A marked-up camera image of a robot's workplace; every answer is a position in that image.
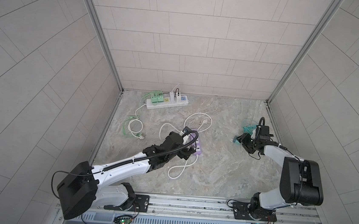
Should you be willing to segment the purple power strip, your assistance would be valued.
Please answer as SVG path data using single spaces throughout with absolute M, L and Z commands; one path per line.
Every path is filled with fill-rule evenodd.
M 189 134 L 189 141 L 192 141 L 193 138 L 195 138 L 195 134 L 194 133 Z M 194 143 L 192 143 L 189 148 L 195 150 L 195 152 L 193 153 L 193 155 L 195 155 L 195 156 L 199 156 L 202 154 L 200 135 L 198 135 L 198 138 L 196 139 L 196 141 Z

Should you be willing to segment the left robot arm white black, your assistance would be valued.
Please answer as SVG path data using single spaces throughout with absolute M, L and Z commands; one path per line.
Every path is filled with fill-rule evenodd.
M 93 205 L 130 209 L 136 194 L 124 180 L 158 170 L 176 156 L 187 160 L 195 153 L 192 145 L 198 138 L 196 130 L 184 128 L 181 133 L 171 132 L 162 144 L 147 147 L 130 158 L 105 165 L 79 163 L 52 189 L 60 201 L 63 218 L 79 217 Z

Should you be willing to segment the white multicolour power strip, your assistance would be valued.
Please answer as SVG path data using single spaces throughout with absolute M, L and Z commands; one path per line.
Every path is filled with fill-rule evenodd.
M 161 98 L 163 102 L 155 102 L 155 103 L 152 102 L 152 98 L 148 98 L 146 100 L 146 108 L 147 109 L 173 108 L 173 107 L 187 106 L 189 104 L 187 95 L 181 95 L 180 99 L 174 97 L 173 101 L 171 101 L 169 94 L 167 97 L 162 96 Z

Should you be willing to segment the teal charger plug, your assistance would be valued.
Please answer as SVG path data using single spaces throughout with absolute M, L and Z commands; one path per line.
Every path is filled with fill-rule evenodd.
M 235 144 L 238 144 L 238 145 L 241 144 L 241 142 L 238 140 L 237 137 L 234 137 L 233 142 L 234 142 Z

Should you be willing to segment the white charger with black cable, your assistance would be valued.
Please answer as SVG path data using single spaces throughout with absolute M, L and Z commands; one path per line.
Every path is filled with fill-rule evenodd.
M 176 102 L 181 102 L 182 99 L 181 99 L 181 94 L 179 92 L 176 93 Z

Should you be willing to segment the green charger plug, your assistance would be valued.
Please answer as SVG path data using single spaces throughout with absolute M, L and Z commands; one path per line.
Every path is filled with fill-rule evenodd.
M 157 103 L 157 102 L 158 102 L 157 96 L 152 96 L 152 97 L 151 97 L 151 103 L 152 103 L 152 104 L 155 104 L 155 103 Z
M 164 96 L 163 95 L 159 95 L 159 96 L 157 96 L 157 102 L 158 103 L 163 103 L 164 102 Z

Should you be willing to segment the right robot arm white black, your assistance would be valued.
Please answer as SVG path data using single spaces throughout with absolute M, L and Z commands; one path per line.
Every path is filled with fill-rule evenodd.
M 253 220 L 275 221 L 274 212 L 288 206 L 320 206 L 324 200 L 320 167 L 317 162 L 294 155 L 282 144 L 272 140 L 266 125 L 257 125 L 254 136 L 243 133 L 234 138 L 251 155 L 258 153 L 269 157 L 282 167 L 278 188 L 265 193 L 255 193 L 250 202 L 236 201 L 236 212 L 248 213 Z

